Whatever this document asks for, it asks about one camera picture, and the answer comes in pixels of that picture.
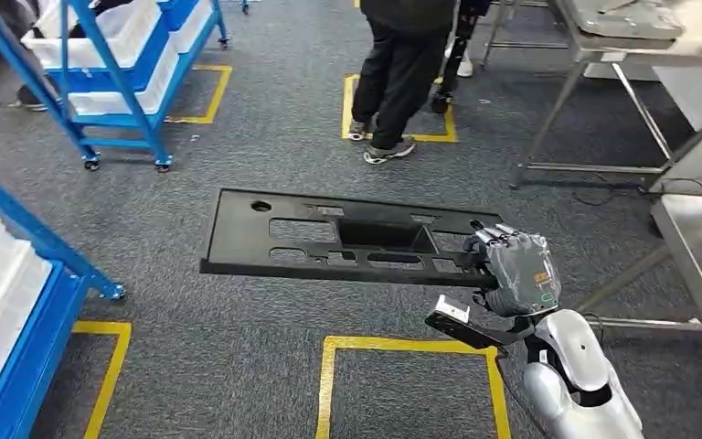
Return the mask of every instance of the black plastic panel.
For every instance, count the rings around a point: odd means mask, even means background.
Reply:
[[[502,222],[495,214],[238,189],[215,204],[201,273],[496,286],[477,255],[441,244],[472,235],[472,220]]]

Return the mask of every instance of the black jacket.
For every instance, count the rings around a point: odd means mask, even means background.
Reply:
[[[421,33],[453,23],[456,0],[361,0],[367,18],[393,29]]]

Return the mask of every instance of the gray carpet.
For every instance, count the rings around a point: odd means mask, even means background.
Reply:
[[[343,78],[358,71],[370,44],[352,4],[267,0],[253,4],[250,16],[224,4],[232,49],[220,52],[209,42],[201,56],[233,67],[224,102],[211,125],[165,127],[176,160],[165,175],[148,155],[110,150],[99,172],[84,171],[47,115],[5,107],[19,81],[0,61],[0,183],[128,287],[123,305],[91,297],[81,316],[133,324],[102,438],[313,437],[324,337],[440,337],[423,324],[425,313],[438,294],[467,292],[201,275],[201,222],[219,187],[498,212],[550,238],[564,305],[660,245],[647,228],[650,201],[633,190],[508,189],[519,148],[531,141],[563,81],[561,52],[497,51],[487,72],[461,81],[454,111],[460,143],[424,144],[407,160],[366,165],[359,148],[339,138]],[[510,30],[558,39],[551,21],[546,11],[527,10]],[[475,53],[486,33],[479,27]],[[216,79],[193,72],[188,82],[177,114],[202,112]],[[672,142],[681,142],[686,121],[665,92],[642,85],[640,93]],[[420,115],[409,131],[433,131],[434,118]],[[581,83],[548,138],[543,158],[567,157],[619,165],[663,160],[622,87],[602,80]],[[602,183],[593,176],[531,178]],[[609,201],[594,207],[578,198]],[[598,311],[697,314],[671,265]],[[606,338],[647,437],[702,437],[702,336],[608,331]],[[36,438],[81,437],[111,353],[110,337],[72,337]],[[517,387],[522,352],[513,354],[506,372]],[[482,359],[385,352],[338,358],[331,437],[494,437]],[[507,405],[513,436],[538,437],[509,396]]]

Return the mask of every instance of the black pants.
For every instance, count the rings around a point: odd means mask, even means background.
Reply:
[[[375,43],[362,65],[351,112],[358,122],[370,121],[377,112],[372,145],[390,149],[429,98],[451,28],[414,35],[367,21]]]

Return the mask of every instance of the round hole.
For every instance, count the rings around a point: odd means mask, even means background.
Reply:
[[[251,208],[258,212],[267,212],[272,209],[272,206],[264,201],[254,201],[251,203]]]

